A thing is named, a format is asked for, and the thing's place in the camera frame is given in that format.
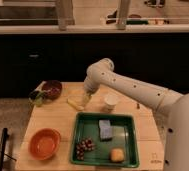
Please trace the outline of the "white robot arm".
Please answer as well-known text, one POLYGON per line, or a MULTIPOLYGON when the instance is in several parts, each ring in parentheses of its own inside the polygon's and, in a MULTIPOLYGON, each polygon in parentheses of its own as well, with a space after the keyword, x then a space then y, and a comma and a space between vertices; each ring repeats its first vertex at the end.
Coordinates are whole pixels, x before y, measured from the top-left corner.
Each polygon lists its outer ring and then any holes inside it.
POLYGON ((84 91, 95 94, 101 85, 138 102, 148 110, 168 117, 163 171, 189 171, 189 93, 117 74, 110 58, 86 69, 84 91))

